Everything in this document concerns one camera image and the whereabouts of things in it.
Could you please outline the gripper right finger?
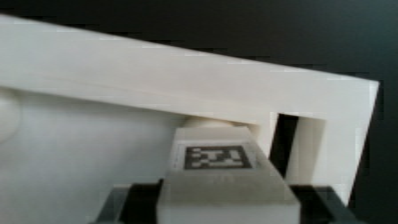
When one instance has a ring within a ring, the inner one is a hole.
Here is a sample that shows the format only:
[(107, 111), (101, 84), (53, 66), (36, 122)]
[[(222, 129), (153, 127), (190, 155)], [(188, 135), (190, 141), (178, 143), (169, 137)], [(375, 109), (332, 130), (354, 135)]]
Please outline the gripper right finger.
[(290, 188), (300, 202), (300, 224), (368, 224), (329, 186), (291, 185)]

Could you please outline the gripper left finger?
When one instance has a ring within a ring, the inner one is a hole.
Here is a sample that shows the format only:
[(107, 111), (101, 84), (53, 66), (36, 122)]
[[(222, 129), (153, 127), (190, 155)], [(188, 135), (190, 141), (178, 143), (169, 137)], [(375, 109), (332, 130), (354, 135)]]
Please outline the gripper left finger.
[(156, 202), (162, 183), (112, 188), (98, 217), (89, 224), (158, 224)]

